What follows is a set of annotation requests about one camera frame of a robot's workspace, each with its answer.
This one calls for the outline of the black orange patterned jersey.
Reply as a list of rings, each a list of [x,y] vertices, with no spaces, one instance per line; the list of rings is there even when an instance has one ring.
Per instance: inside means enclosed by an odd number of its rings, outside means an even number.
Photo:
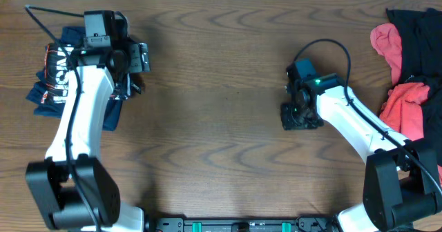
[[[39,72],[38,78],[42,84],[41,97],[38,104],[64,104],[68,95],[68,67],[62,49],[55,43],[46,46],[44,69]],[[127,100],[134,93],[141,94],[144,82],[139,79],[137,72],[128,71],[120,81],[115,80],[110,100]]]

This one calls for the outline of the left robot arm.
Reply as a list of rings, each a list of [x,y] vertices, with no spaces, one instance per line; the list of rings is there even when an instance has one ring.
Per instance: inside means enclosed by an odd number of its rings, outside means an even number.
[[[46,99],[64,108],[44,159],[28,164],[26,183],[51,230],[147,231],[143,209],[121,200],[102,165],[100,141],[109,101],[131,89],[133,73],[149,71],[148,46],[130,38],[120,12],[81,17],[76,42],[46,46]]]

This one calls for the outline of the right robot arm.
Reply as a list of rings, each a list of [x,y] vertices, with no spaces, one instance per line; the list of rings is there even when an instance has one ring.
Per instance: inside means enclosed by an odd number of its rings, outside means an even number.
[[[441,212],[436,149],[412,141],[367,109],[336,74],[320,76],[310,60],[287,67],[291,101],[280,107],[285,130],[331,124],[365,163],[363,201],[341,211],[332,231],[409,231]]]

